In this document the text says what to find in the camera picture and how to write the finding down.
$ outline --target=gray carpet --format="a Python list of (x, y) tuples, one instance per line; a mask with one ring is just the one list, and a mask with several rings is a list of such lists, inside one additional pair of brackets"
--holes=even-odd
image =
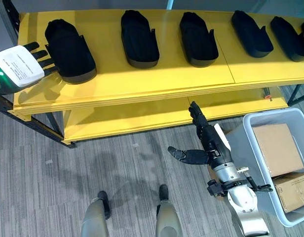
[[(290, 95), (294, 87), (284, 87)], [(304, 102), (296, 105), (304, 112)], [(241, 118), (220, 121), (225, 130)], [(176, 162), (173, 145), (201, 149), (192, 125), (77, 143), (68, 149), (0, 114), (0, 237), (77, 237), (100, 190), (112, 208), (112, 237), (152, 237), (158, 187), (166, 183), (187, 237), (235, 237), (225, 204), (207, 192), (204, 166)], [(273, 237), (304, 237), (304, 222), (283, 227), (269, 215)]]

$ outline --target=gray plastic bin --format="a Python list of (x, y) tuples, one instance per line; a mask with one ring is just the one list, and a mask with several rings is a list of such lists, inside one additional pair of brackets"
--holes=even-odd
[(247, 166), (257, 185), (271, 184), (271, 193), (257, 193), (258, 209), (276, 215), (286, 227), (292, 227), (304, 221), (304, 206), (284, 213), (262, 152), (252, 127), (266, 124), (286, 123), (295, 140), (300, 157), (304, 164), (304, 114), (296, 108), (266, 111), (248, 114), (243, 124), (226, 135), (231, 146), (231, 154), (236, 166)]

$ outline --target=shelf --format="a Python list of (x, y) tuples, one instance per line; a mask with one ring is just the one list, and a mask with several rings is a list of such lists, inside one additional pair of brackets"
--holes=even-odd
[[(125, 10), (84, 10), (26, 13), (21, 18), (19, 44), (37, 41), (47, 44), (44, 31), (49, 21), (61, 19), (75, 25), (84, 35), (97, 66), (97, 76), (83, 84), (72, 85), (53, 74), (31, 88), (16, 93), (15, 109), (23, 113), (65, 110), (143, 102), (145, 97), (166, 99), (187, 96), (186, 92), (207, 86), (234, 83), (228, 65), (218, 47), (219, 57), (210, 67), (190, 65), (181, 45), (179, 23), (185, 11), (140, 10), (155, 29), (160, 52), (158, 64), (151, 69), (137, 69), (126, 60), (120, 20)], [(206, 20), (205, 12), (200, 16)]]
[(208, 119), (287, 107), (279, 88), (272, 87), (270, 92), (272, 101), (263, 99), (262, 89), (250, 89), (65, 111), (64, 142), (191, 123), (188, 107), (192, 100), (199, 104)]
[[(133, 68), (126, 61), (120, 36), (120, 19), (124, 10), (23, 14), (20, 44), (37, 41), (43, 48), (48, 22), (61, 16), (85, 36), (98, 74), (80, 85), (68, 84), (57, 74), (44, 78), (33, 87), (15, 94), (14, 112), (33, 115), (304, 83), (304, 61), (295, 63), (286, 58), (269, 30), (273, 16), (267, 15), (252, 16), (259, 26), (267, 25), (274, 51), (257, 59), (245, 53), (235, 35), (230, 22), (233, 13), (195, 11), (206, 21), (209, 29), (215, 30), (219, 57), (209, 67), (192, 67), (186, 61), (181, 46), (179, 22), (185, 11), (140, 10), (149, 20), (150, 27), (155, 28), (160, 51), (158, 65), (147, 70)], [(286, 19), (294, 26), (304, 20)]]
[[(223, 51), (235, 83), (248, 83), (270, 80), (304, 79), (304, 61), (291, 61), (281, 49), (278, 40), (271, 30), (271, 15), (249, 14), (261, 28), (266, 26), (267, 34), (274, 50), (263, 58), (249, 56), (244, 50), (231, 24), (233, 12), (208, 12), (207, 17), (215, 29), (216, 39)], [(284, 17), (297, 31), (302, 32), (303, 18)]]

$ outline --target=cardboard box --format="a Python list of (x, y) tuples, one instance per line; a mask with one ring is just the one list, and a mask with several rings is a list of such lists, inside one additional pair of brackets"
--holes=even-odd
[(274, 179), (284, 212), (304, 206), (304, 173), (291, 173)]
[(304, 168), (287, 124), (253, 127), (271, 177)]

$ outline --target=white label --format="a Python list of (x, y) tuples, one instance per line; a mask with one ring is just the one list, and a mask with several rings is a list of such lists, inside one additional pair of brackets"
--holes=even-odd
[(39, 63), (21, 45), (0, 52), (0, 68), (18, 87), (26, 87), (44, 77)]

